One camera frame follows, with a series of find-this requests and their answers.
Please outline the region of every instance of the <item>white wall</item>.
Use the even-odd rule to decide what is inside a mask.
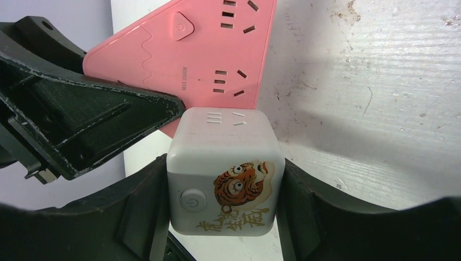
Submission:
[[[0,22],[43,16],[84,50],[112,34],[110,0],[0,0],[0,7]],[[35,178],[25,180],[25,175],[26,169],[20,163],[0,170],[0,202],[27,209],[61,207],[121,180],[123,156],[71,182],[61,177],[42,185]]]

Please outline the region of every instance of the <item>dirty white surface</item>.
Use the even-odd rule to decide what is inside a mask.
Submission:
[[[112,0],[114,31],[166,2]],[[461,194],[461,1],[279,0],[258,109],[285,156],[355,197],[402,209]],[[167,151],[154,133],[131,174]],[[278,234],[179,236],[198,260],[281,260]]]

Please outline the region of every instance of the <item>black mount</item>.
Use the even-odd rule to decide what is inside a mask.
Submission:
[[[1,166],[74,179],[184,113],[175,96],[84,76],[84,54],[43,17],[0,23]]]

